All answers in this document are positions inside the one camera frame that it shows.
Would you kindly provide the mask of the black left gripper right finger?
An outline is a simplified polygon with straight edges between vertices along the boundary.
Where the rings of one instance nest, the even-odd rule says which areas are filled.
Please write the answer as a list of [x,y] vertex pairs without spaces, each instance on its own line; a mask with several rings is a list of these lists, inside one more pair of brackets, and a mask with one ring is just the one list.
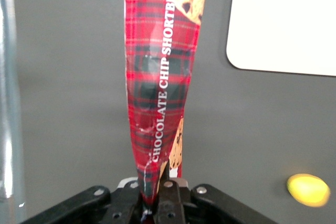
[[156,210],[157,223],[275,223],[260,212],[209,185],[192,189],[163,169]]

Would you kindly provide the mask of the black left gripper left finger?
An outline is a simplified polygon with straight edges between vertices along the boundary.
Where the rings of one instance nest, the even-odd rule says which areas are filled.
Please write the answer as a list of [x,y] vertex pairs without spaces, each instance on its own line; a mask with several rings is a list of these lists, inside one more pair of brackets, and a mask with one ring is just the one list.
[[23,223],[131,223],[139,195],[138,179],[125,178],[113,192],[92,186]]

